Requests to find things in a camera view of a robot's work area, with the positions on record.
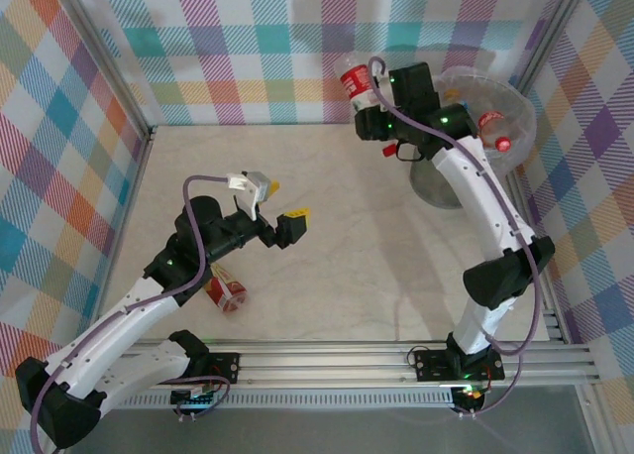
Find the large red white label bottle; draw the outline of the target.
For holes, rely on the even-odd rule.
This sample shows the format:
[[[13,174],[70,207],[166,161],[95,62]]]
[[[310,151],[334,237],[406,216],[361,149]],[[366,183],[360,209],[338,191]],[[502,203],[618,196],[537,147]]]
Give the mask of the large red white label bottle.
[[[373,77],[368,65],[362,62],[356,53],[347,53],[338,57],[334,70],[342,83],[346,94],[356,113],[367,107],[379,106],[379,101],[372,90]],[[381,142],[393,140],[393,119],[388,112],[381,111]]]

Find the grey waste bin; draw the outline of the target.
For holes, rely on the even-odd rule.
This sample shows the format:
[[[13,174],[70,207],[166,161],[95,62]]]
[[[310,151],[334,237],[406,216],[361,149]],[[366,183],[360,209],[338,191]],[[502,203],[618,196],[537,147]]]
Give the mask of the grey waste bin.
[[[410,166],[409,180],[414,192],[428,204],[441,209],[462,207],[451,186],[432,162],[413,162]]]

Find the grey lined trash bin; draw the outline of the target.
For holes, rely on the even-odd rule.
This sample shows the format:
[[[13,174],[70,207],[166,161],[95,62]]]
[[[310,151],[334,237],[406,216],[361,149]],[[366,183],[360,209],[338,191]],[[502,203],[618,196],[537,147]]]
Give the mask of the grey lined trash bin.
[[[483,71],[466,66],[450,67],[433,78],[444,105],[463,104],[475,123],[487,111],[498,111],[510,126],[511,149],[506,153],[484,148],[490,166],[504,177],[528,157],[536,138],[536,111],[533,104],[512,85]]]

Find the left controller circuit board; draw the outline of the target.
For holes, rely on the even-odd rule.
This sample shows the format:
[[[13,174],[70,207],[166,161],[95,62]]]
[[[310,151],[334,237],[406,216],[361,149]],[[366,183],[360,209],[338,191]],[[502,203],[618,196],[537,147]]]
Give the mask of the left controller circuit board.
[[[212,391],[194,396],[190,390],[176,390],[170,392],[169,403],[174,407],[179,406],[179,409],[183,412],[198,412],[209,408],[220,398],[221,394],[221,392]]]

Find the controller circuit board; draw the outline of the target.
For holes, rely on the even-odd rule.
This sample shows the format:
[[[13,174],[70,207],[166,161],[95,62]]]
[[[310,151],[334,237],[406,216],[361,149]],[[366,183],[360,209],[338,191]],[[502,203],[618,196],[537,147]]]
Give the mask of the controller circuit board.
[[[174,407],[179,406],[179,409],[183,412],[198,412],[209,408],[220,398],[221,394],[221,392],[212,391],[194,396],[190,390],[176,390],[170,392],[169,403]]]
[[[485,392],[471,386],[451,388],[455,409],[480,410],[485,401]]]

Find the right controller circuit board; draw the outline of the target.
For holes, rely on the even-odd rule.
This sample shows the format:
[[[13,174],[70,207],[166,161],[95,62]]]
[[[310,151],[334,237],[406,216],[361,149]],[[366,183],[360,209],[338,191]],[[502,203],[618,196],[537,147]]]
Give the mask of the right controller circuit board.
[[[480,410],[485,401],[485,392],[471,386],[451,388],[455,409]]]

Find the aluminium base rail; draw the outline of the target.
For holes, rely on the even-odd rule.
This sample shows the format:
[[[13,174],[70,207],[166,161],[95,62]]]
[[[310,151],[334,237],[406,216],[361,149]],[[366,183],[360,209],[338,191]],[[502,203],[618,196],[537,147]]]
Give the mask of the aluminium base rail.
[[[222,341],[210,344],[213,353],[240,355],[237,386],[241,389],[329,389],[413,387],[415,370],[406,360],[406,342]],[[517,385],[568,386],[599,381],[589,349],[584,345],[537,342],[523,361],[504,357],[505,387],[517,372]]]

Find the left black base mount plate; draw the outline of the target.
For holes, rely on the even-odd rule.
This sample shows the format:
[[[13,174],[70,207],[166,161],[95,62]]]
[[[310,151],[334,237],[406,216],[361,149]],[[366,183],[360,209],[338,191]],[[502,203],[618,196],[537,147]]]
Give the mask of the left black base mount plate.
[[[204,358],[203,374],[222,377],[235,384],[240,372],[241,355],[237,352],[210,353]]]

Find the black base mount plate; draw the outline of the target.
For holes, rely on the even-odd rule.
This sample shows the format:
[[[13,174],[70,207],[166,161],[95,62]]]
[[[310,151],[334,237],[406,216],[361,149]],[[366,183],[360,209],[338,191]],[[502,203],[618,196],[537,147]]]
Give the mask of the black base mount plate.
[[[503,381],[501,356],[492,348],[462,356],[452,350],[418,350],[414,352],[414,369],[418,382]]]
[[[237,352],[210,353],[204,358],[203,374],[222,377],[235,384],[240,372],[241,355]]]

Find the aluminium frame post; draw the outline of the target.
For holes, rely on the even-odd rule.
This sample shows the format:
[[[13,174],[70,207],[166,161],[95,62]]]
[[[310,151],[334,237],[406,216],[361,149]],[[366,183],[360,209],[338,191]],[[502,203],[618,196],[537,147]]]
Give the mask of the aluminium frame post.
[[[81,0],[59,0],[69,19],[75,26],[80,38],[97,66],[103,72],[106,81],[119,99],[123,109],[131,118],[134,127],[141,133],[145,142],[153,137],[153,126],[148,123],[141,107],[119,71],[113,55],[106,46],[101,33],[91,19]]]
[[[528,25],[528,37],[509,77],[510,84],[522,95],[529,94],[580,1],[537,1],[537,18]]]

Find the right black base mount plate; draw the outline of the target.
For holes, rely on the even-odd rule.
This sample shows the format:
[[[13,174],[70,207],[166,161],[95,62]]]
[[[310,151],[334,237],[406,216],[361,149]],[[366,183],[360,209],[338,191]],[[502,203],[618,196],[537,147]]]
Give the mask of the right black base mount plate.
[[[452,350],[418,350],[414,352],[414,369],[418,382],[503,381],[501,356],[492,348],[462,356]]]

